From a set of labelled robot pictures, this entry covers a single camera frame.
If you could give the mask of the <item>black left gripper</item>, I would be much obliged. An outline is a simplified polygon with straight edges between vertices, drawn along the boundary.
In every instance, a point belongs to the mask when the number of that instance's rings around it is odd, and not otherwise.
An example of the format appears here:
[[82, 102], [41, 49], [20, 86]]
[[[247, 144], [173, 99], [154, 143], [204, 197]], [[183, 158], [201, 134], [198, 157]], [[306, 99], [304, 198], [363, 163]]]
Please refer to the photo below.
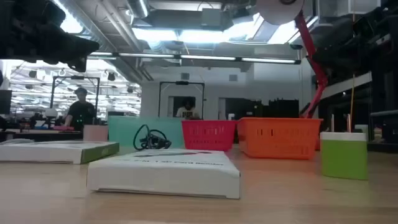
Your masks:
[[100, 45], [63, 31], [65, 18], [52, 0], [0, 0], [0, 59], [70, 60], [70, 69], [86, 72]]

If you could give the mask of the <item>white card reader box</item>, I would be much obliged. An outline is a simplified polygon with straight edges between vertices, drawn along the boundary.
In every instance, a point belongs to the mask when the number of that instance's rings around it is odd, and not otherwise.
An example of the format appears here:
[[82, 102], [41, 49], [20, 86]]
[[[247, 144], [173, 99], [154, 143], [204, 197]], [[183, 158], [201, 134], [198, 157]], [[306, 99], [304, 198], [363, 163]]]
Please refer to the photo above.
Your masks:
[[118, 142], [47, 141], [0, 145], [0, 162], [86, 164], [119, 152]]
[[222, 151], [147, 149], [91, 162], [86, 186], [99, 192], [239, 199], [241, 174]]

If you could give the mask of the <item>green white charger cube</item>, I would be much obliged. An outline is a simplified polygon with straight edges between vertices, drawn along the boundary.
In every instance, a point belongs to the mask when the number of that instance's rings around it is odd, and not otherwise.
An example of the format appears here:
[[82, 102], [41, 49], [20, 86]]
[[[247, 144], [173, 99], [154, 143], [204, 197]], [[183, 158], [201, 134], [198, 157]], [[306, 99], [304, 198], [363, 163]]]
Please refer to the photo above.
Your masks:
[[354, 133], [351, 115], [347, 132], [320, 133], [321, 170], [327, 177], [368, 180], [368, 145], [364, 133]]

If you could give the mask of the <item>teal plastic bin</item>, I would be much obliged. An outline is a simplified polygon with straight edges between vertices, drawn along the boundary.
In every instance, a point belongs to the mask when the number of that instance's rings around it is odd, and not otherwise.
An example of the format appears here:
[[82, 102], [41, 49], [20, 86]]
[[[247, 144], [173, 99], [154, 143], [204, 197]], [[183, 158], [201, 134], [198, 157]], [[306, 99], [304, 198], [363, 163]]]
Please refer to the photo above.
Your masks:
[[184, 146], [182, 120], [179, 118], [153, 118], [132, 116], [110, 116], [108, 118], [109, 140], [119, 142], [120, 146], [133, 147], [133, 139], [142, 125], [157, 129], [172, 142], [171, 148]]

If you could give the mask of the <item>person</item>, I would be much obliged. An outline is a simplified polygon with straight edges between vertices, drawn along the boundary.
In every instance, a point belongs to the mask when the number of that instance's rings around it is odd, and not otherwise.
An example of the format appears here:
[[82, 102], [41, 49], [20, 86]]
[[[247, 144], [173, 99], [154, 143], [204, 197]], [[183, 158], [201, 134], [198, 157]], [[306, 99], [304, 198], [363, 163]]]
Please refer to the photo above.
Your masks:
[[187, 97], [182, 101], [182, 106], [177, 110], [176, 117], [184, 119], [200, 119], [193, 98]]
[[78, 100], [69, 107], [64, 126], [82, 131], [86, 124], [93, 123], [96, 110], [95, 106], [86, 100], [88, 91], [85, 88], [79, 87], [74, 93]]

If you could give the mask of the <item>black monitor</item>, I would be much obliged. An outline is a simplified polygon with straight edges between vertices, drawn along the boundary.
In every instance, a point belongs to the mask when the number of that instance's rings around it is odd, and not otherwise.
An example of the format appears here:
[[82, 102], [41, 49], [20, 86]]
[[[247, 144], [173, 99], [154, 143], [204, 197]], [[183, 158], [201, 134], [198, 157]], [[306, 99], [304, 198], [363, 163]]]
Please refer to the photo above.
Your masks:
[[10, 114], [12, 90], [0, 90], [0, 114]]

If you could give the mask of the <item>red plastic basket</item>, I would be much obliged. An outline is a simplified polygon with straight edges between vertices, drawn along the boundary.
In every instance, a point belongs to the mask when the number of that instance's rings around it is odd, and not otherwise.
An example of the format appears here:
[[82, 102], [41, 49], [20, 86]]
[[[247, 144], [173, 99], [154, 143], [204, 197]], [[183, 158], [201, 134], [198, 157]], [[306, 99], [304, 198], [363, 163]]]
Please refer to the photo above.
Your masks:
[[183, 120], [185, 148], [226, 152], [233, 147], [236, 123], [233, 120]]

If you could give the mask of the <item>white round lamp head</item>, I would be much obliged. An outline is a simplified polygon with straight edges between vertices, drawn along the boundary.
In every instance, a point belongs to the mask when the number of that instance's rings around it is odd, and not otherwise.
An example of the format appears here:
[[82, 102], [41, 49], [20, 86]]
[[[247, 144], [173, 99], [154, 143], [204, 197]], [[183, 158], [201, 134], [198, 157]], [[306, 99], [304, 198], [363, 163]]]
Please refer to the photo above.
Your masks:
[[272, 25], [288, 23], [302, 10], [305, 0], [256, 0], [256, 9]]

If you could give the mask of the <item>black cabinet row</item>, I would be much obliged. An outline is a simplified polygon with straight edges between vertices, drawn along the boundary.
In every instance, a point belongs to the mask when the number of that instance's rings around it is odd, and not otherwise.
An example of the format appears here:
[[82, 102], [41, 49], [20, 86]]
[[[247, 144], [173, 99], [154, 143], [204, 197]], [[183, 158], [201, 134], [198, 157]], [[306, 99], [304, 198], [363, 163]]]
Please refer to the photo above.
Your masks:
[[243, 117], [256, 118], [298, 118], [299, 101], [276, 99], [263, 104], [260, 100], [245, 100], [235, 112], [238, 119]]

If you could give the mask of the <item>orange plastic basket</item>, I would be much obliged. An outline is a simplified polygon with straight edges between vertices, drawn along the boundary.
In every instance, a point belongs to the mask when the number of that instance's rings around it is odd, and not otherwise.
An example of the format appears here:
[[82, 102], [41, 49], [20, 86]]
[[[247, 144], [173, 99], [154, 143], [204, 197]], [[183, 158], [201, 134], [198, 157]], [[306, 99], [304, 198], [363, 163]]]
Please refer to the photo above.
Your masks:
[[241, 118], [239, 148], [261, 159], [310, 160], [319, 143], [320, 119]]

